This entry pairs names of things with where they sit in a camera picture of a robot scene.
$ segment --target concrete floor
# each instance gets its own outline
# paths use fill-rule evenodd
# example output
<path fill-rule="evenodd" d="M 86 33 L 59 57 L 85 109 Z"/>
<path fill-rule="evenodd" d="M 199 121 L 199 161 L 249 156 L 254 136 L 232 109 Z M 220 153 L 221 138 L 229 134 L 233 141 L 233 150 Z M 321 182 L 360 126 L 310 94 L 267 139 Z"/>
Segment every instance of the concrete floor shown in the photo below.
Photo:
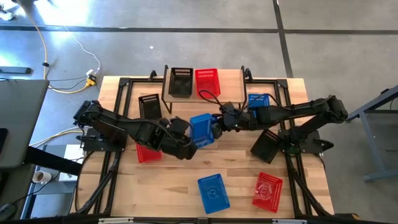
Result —
<path fill-rule="evenodd" d="M 18 6 L 2 0 L 18 14 L 0 26 L 31 26 Z M 23 1 L 40 25 L 94 27 L 195 27 L 276 29 L 272 0 L 96 0 Z M 398 29 L 398 1 L 279 0 L 285 29 Z M 49 49 L 50 79 L 74 78 L 97 67 L 67 32 L 43 32 Z M 170 66 L 249 67 L 255 77 L 286 77 L 278 34 L 76 32 L 75 37 L 103 63 L 104 75 L 148 75 Z M 286 35 L 293 76 L 304 78 L 310 99 L 329 94 L 342 99 L 348 111 L 398 83 L 398 35 Z M 0 65 L 34 69 L 42 78 L 44 53 L 34 31 L 0 31 Z M 53 83 L 69 87 L 76 82 Z M 83 100 L 96 99 L 95 87 L 74 95 L 47 92 L 32 142 L 72 127 L 72 116 Z M 374 171 L 359 120 L 328 125 L 323 139 L 335 143 L 325 153 L 326 175 L 335 212 L 357 213 L 362 219 L 398 221 L 398 179 L 365 184 Z M 76 144 L 74 135 L 51 144 Z M 65 213 L 46 210 L 49 200 L 37 197 L 32 216 Z"/>

